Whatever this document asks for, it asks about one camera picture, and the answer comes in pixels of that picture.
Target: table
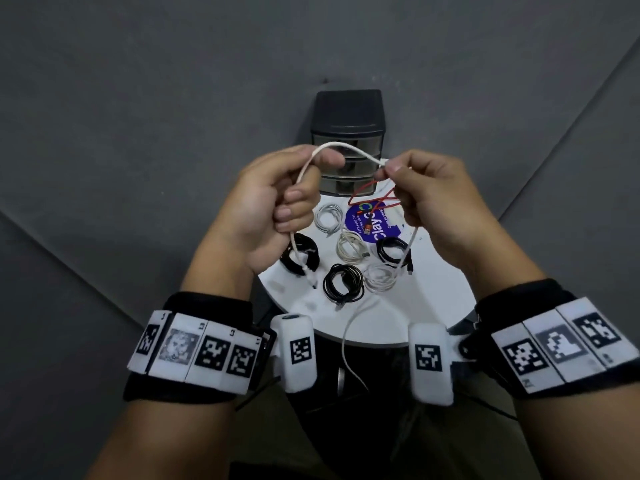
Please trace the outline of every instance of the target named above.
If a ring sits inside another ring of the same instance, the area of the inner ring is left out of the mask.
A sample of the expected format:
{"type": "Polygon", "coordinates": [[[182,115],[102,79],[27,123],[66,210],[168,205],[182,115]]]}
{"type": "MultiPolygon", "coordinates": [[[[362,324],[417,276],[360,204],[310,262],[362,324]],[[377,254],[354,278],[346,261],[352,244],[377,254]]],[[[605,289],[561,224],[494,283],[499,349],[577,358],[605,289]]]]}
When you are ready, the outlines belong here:
{"type": "MultiPolygon", "coordinates": [[[[373,195],[382,196],[393,186],[390,180],[378,185],[373,195]]],[[[347,198],[322,196],[314,211],[334,202],[347,213],[347,198]]],[[[400,207],[388,209],[391,223],[398,224],[400,238],[409,241],[413,228],[404,222],[400,207]]],[[[316,332],[330,339],[341,340],[348,320],[354,315],[346,342],[364,347],[403,347],[408,343],[407,327],[412,322],[441,322],[447,327],[466,317],[476,304],[471,288],[460,270],[446,263],[433,248],[429,234],[421,228],[412,246],[414,272],[403,272],[389,291],[375,294],[365,290],[364,297],[347,303],[342,309],[332,303],[322,290],[322,280],[329,268],[342,261],[335,252],[338,233],[327,236],[311,224],[301,233],[313,239],[320,254],[316,271],[317,289],[311,288],[304,276],[292,274],[280,261],[260,274],[267,293],[281,309],[290,313],[309,315],[316,332]]],[[[358,267],[361,269],[378,261],[372,245],[372,256],[358,267]]],[[[340,278],[334,281],[339,288],[340,278]]]]}

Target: purple sticker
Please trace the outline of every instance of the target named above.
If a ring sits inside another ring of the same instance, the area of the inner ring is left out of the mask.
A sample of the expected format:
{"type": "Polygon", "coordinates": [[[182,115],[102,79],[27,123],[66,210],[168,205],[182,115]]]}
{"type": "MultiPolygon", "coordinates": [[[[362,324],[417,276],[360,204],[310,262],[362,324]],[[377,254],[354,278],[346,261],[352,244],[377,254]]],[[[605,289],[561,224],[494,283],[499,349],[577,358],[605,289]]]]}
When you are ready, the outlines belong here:
{"type": "Polygon", "coordinates": [[[363,202],[360,205],[350,207],[344,218],[344,224],[347,229],[360,234],[360,237],[365,242],[376,242],[382,237],[398,237],[400,228],[389,224],[384,211],[385,203],[382,202],[372,214],[371,209],[375,204],[375,201],[363,202]],[[369,220],[371,220],[372,228],[367,233],[364,227],[369,220]]]}

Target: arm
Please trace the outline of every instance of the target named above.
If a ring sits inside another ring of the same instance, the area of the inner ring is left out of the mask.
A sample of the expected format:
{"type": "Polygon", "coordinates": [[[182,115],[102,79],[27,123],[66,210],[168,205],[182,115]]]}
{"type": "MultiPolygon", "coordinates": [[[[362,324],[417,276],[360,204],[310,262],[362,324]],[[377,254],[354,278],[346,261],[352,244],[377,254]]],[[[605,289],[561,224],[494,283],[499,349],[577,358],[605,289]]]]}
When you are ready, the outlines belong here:
{"type": "MultiPolygon", "coordinates": [[[[466,275],[478,300],[544,273],[500,226],[461,161],[411,150],[389,161],[410,225],[424,225],[437,252],[466,275]]],[[[640,477],[640,385],[515,402],[545,477],[640,477]]]]}
{"type": "MultiPolygon", "coordinates": [[[[297,171],[312,146],[258,158],[242,170],[215,222],[196,250],[181,290],[249,300],[254,276],[280,257],[289,232],[311,224],[319,201],[320,170],[297,171]]],[[[325,150],[316,164],[341,166],[325,150]]],[[[129,403],[88,480],[197,480],[226,478],[234,404],[129,403]]]]}

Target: black cable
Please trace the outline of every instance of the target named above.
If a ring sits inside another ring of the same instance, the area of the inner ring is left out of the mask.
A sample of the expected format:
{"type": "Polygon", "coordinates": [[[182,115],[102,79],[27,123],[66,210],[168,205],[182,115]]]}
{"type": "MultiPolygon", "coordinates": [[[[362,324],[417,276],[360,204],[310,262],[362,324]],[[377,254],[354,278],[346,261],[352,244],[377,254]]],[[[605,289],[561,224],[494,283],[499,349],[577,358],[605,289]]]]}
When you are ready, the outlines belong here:
{"type": "Polygon", "coordinates": [[[258,389],[256,389],[252,395],[250,395],[249,397],[247,397],[242,403],[238,404],[236,406],[236,411],[240,411],[242,408],[244,408],[247,404],[249,404],[252,400],[254,400],[256,397],[258,397],[258,395],[263,392],[265,389],[268,389],[269,387],[273,386],[274,384],[277,384],[278,382],[280,382],[281,377],[280,376],[276,376],[276,377],[272,377],[271,379],[269,379],[267,382],[265,382],[263,385],[261,385],[260,387],[258,387],[258,389]]]}
{"type": "MultiPolygon", "coordinates": [[[[299,233],[294,234],[294,239],[296,240],[298,251],[307,255],[307,267],[311,271],[318,269],[318,266],[320,265],[320,254],[318,254],[318,246],[316,242],[310,237],[299,233]]],[[[282,256],[280,256],[280,262],[283,263],[284,267],[291,273],[304,276],[305,272],[302,270],[302,266],[291,259],[292,250],[293,246],[289,243],[287,249],[285,249],[282,256]]]]}
{"type": "Polygon", "coordinates": [[[516,416],[514,416],[514,415],[512,415],[512,414],[509,414],[509,413],[507,413],[507,412],[505,412],[505,411],[502,411],[501,409],[496,408],[495,406],[493,406],[493,405],[491,405],[491,404],[489,404],[489,403],[487,403],[487,402],[483,401],[483,400],[482,400],[482,399],[480,399],[479,397],[476,397],[476,396],[474,396],[474,395],[468,395],[468,394],[465,394],[464,392],[459,391],[459,390],[457,390],[457,391],[456,391],[456,393],[457,393],[457,394],[460,394],[460,395],[463,395],[463,396],[465,396],[465,397],[466,397],[466,398],[468,398],[468,399],[471,399],[471,401],[475,402],[476,404],[478,404],[478,405],[480,405],[480,406],[482,406],[482,407],[484,407],[484,408],[487,408],[488,410],[493,411],[493,412],[494,412],[494,413],[496,413],[496,414],[500,414],[500,416],[504,416],[505,418],[509,418],[509,419],[511,419],[511,420],[514,420],[514,421],[517,421],[517,420],[518,420],[518,418],[516,418],[516,416]]]}
{"type": "Polygon", "coordinates": [[[322,282],[324,294],[332,302],[338,305],[353,303],[364,296],[364,276],[362,271],[350,264],[334,264],[324,277],[322,282]],[[336,290],[333,279],[336,275],[342,275],[342,283],[347,287],[347,293],[342,294],[336,290]]]}
{"type": "MultiPolygon", "coordinates": [[[[383,262],[400,264],[400,259],[389,256],[385,251],[385,248],[400,248],[405,251],[407,248],[407,243],[399,237],[383,237],[376,242],[376,252],[378,253],[378,257],[380,258],[380,260],[382,260],[383,262]]],[[[402,266],[407,266],[406,270],[409,272],[409,274],[413,274],[411,250],[409,250],[408,254],[406,255],[406,259],[404,260],[402,266]]]]}

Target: black and white pattern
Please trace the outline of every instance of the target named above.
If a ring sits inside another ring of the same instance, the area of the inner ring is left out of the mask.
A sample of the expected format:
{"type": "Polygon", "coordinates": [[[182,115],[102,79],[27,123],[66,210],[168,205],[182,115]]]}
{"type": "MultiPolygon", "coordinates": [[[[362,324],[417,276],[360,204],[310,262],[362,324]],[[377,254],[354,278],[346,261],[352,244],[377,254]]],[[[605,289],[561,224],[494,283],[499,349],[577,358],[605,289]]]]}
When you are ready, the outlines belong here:
{"type": "Polygon", "coordinates": [[[442,372],[442,355],[440,354],[440,346],[416,344],[415,366],[419,371],[442,372]]]}
{"type": "Polygon", "coordinates": [[[536,334],[536,338],[556,363],[563,363],[587,354],[586,348],[569,325],[558,325],[542,331],[536,334]]]}
{"type": "Polygon", "coordinates": [[[502,348],[519,376],[548,367],[532,339],[524,339],[502,348]]]}
{"type": "Polygon", "coordinates": [[[194,364],[221,371],[229,354],[231,342],[205,335],[194,364]]]}
{"type": "Polygon", "coordinates": [[[311,337],[292,340],[289,343],[291,348],[291,363],[303,362],[311,359],[311,337]]]}
{"type": "Polygon", "coordinates": [[[234,350],[233,352],[231,352],[231,361],[229,361],[227,373],[240,377],[251,377],[251,370],[253,368],[255,355],[255,350],[251,350],[240,345],[234,345],[234,350]]]}
{"type": "Polygon", "coordinates": [[[597,349],[621,340],[620,336],[597,313],[576,318],[573,323],[597,349]]]}
{"type": "Polygon", "coordinates": [[[158,359],[188,365],[198,345],[199,335],[172,328],[164,339],[158,359]]]}
{"type": "Polygon", "coordinates": [[[140,343],[138,344],[138,348],[136,349],[137,353],[142,355],[149,354],[151,345],[153,345],[154,343],[154,339],[156,338],[158,330],[160,330],[160,325],[147,325],[147,328],[145,329],[145,332],[142,334],[142,338],[140,339],[140,343]]]}

